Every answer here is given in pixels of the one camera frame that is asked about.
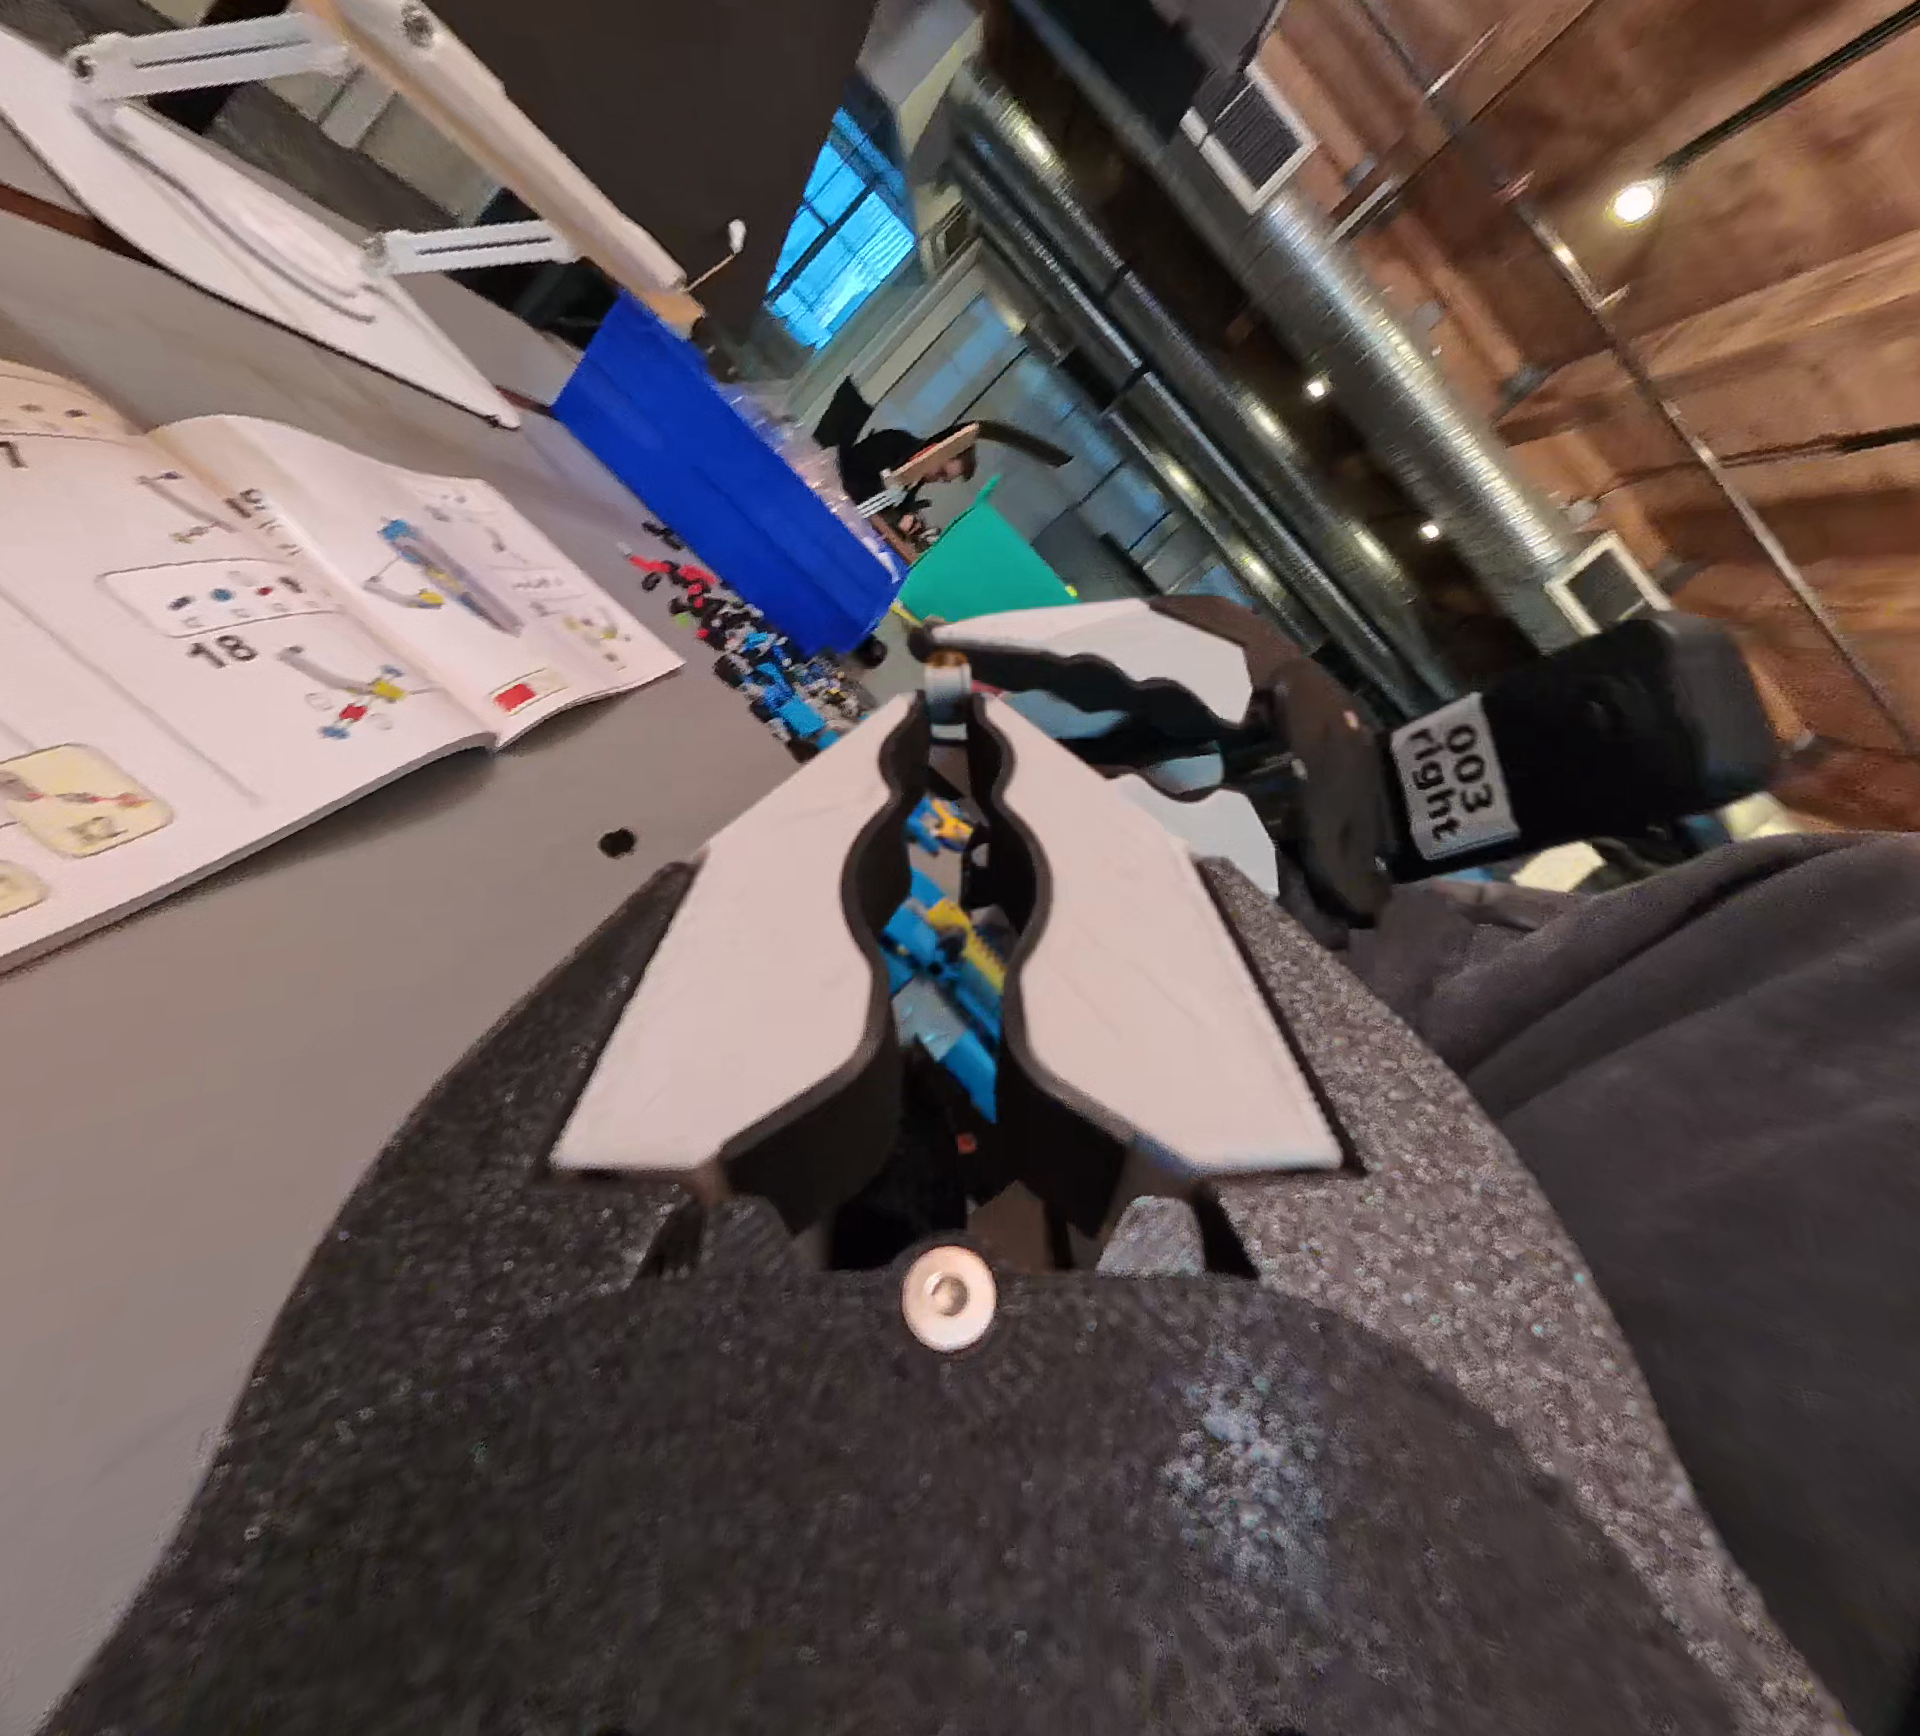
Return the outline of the blue storage bin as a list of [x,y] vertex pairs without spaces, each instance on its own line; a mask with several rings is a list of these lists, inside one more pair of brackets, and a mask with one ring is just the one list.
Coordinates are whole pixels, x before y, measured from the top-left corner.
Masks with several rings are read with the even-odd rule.
[[711,376],[703,354],[620,290],[552,415],[696,558],[809,653],[851,653],[900,570]]

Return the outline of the grey desk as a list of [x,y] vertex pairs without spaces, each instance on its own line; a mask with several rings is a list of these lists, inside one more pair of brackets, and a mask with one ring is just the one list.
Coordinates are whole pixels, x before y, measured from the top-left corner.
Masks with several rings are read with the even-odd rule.
[[5,1732],[1124,1732],[1224,1683],[1176,1331],[1014,1283],[940,1360],[766,1204],[543,1166],[794,772],[665,687],[2,983]]

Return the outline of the white adjustable stand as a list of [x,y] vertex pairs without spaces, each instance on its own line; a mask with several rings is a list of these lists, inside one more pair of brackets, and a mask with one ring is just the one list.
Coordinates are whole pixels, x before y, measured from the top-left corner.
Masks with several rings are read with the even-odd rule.
[[699,280],[620,216],[540,137],[420,0],[345,0],[347,23],[411,79],[449,87],[452,106],[535,162],[561,220],[387,228],[351,240],[330,220],[183,134],[149,104],[278,78],[354,78],[365,51],[302,9],[143,34],[106,33],[52,57],[2,33],[2,121],[106,232],[203,290],[436,394],[495,428],[518,411],[403,289],[466,268],[604,257],[650,304],[683,304]]

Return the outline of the pile of small brick parts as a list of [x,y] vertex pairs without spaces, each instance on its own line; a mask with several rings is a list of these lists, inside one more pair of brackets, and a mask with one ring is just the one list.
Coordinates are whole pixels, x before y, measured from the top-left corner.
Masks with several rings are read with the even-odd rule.
[[809,653],[732,586],[703,568],[683,538],[642,516],[642,543],[620,555],[637,570],[642,593],[662,610],[687,639],[708,648],[711,668],[755,721],[804,764],[853,733],[877,697],[828,653]]

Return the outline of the open instruction booklet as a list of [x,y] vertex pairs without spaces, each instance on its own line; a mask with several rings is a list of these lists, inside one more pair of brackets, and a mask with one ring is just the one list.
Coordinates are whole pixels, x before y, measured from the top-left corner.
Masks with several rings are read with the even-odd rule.
[[482,477],[2,366],[2,972],[677,668]]

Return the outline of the teal storage bin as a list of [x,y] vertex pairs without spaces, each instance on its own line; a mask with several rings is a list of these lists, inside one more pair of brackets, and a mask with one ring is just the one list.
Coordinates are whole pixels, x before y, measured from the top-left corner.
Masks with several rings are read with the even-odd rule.
[[956,515],[906,570],[898,610],[911,622],[971,622],[1004,611],[1073,605],[1075,589],[996,509],[998,476]]

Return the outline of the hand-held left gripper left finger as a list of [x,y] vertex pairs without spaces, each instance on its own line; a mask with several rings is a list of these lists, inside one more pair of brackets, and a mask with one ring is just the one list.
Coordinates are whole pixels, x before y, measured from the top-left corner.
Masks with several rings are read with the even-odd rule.
[[862,1188],[898,1130],[879,931],[908,895],[925,702],[898,696],[718,830],[552,1140],[564,1173]]

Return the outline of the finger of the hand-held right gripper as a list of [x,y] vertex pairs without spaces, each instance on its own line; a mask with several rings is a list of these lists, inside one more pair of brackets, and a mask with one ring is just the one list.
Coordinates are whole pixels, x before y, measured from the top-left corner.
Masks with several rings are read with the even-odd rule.
[[1273,729],[1166,732],[1140,717],[1094,712],[1047,733],[1096,772],[1136,772],[1173,798],[1231,791],[1264,803],[1292,793],[1292,739]]
[[944,653],[971,665],[971,683],[1001,696],[1044,696],[1081,717],[1140,717],[1166,732],[1232,732],[1247,720],[1255,681],[1244,650],[1146,599],[1075,599],[971,622],[925,622]]

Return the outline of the person's right forearm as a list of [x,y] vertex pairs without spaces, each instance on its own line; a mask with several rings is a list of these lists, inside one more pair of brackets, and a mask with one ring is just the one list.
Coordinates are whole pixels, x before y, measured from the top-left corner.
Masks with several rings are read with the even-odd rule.
[[1828,1072],[1916,1044],[1916,834],[1751,837],[1598,895],[1400,886],[1339,957],[1495,1118],[1604,1067]]

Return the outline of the blue brick toy car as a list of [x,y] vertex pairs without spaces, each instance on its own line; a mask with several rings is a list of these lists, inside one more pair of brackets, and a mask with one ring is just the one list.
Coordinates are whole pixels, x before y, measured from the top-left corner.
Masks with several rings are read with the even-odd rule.
[[971,1206],[1014,1182],[998,1127],[1004,959],[962,902],[980,837],[956,804],[917,803],[903,830],[906,895],[879,931],[908,1082],[943,1118]]

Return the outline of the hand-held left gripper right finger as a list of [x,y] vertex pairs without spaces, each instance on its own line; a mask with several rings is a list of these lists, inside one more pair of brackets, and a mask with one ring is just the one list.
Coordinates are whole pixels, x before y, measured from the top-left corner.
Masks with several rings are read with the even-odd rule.
[[1139,1195],[1333,1173],[1342,1137],[1188,843],[1007,702],[977,705],[1007,1166],[1081,1235]]

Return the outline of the large paned window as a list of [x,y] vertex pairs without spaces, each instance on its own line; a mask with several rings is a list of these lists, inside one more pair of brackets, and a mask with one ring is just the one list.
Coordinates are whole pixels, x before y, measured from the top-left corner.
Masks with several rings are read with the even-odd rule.
[[836,109],[781,237],[766,315],[796,350],[825,350],[914,253],[908,188],[892,137],[853,106]]

